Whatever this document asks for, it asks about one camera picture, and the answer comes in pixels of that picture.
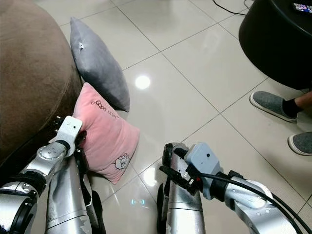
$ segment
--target brown sofa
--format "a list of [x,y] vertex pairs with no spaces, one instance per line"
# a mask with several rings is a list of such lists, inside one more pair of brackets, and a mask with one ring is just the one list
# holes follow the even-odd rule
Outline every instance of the brown sofa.
[[0,184],[48,135],[12,153],[56,116],[71,115],[80,90],[70,46],[54,19],[31,0],[0,0]]

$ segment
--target black sock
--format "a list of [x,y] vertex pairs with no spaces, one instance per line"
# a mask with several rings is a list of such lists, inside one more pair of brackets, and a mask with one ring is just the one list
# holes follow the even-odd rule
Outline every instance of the black sock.
[[296,118],[297,114],[300,111],[303,111],[300,107],[298,107],[294,101],[294,99],[285,101],[283,100],[283,111],[291,118]]

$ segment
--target phone screen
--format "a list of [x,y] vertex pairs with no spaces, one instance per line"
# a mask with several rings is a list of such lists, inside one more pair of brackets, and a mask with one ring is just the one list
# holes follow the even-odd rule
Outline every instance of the phone screen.
[[297,10],[297,11],[312,13],[312,6],[299,4],[299,3],[293,3],[293,6],[294,6],[295,10]]

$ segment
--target black stool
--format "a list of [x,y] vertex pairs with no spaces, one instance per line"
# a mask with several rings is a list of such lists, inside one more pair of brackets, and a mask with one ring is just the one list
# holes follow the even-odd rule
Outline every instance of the black stool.
[[240,26],[239,42],[250,61],[267,76],[304,89],[312,81],[312,14],[296,12],[293,2],[255,0]]

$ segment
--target black cable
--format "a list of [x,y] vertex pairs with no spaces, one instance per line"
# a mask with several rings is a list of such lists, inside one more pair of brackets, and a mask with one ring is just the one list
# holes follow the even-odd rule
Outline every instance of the black cable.
[[236,15],[241,15],[241,16],[245,16],[246,14],[242,14],[242,13],[237,13],[237,12],[233,12],[233,11],[230,11],[226,8],[224,8],[223,6],[220,6],[218,3],[215,2],[215,0],[213,0],[214,4],[216,4],[218,7],[222,8],[223,10],[226,10],[227,12],[230,12],[232,14],[236,14]]
[[249,10],[249,9],[250,9],[250,7],[249,7],[249,6],[247,6],[246,1],[247,1],[247,0],[244,0],[244,5],[245,5],[245,6],[247,7],[247,9]]
[[[259,196],[261,196],[263,199],[269,201],[270,203],[272,203],[276,208],[278,208],[283,215],[288,219],[288,221],[292,224],[293,228],[296,230],[296,232],[298,234],[302,234],[300,228],[298,227],[298,225],[295,223],[295,221],[293,220],[293,218],[289,215],[289,213],[287,213],[287,211],[281,206],[279,205],[276,201],[274,201],[272,198],[270,198],[269,196],[267,196],[266,194],[258,191],[257,189],[254,189],[248,185],[239,183],[237,181],[231,180],[231,179],[226,179],[226,178],[222,178],[219,177],[217,175],[211,175],[211,174],[205,174],[205,173],[192,173],[192,176],[197,176],[197,177],[204,177],[204,178],[210,178],[210,179],[217,179],[217,180],[221,180],[230,184],[234,184],[236,186],[242,187],[244,189],[247,189]],[[287,205],[285,204],[285,208],[298,220],[298,222],[304,227],[304,229],[309,233],[312,234],[311,229],[306,225],[306,223]]]
[[274,193],[272,193],[273,198],[278,201],[282,206],[286,208],[297,220],[298,222],[302,225],[302,227],[307,230],[308,233],[312,233],[311,229],[308,227],[308,225],[296,214],[295,211],[293,211],[282,199],[280,199],[278,196],[276,196]]

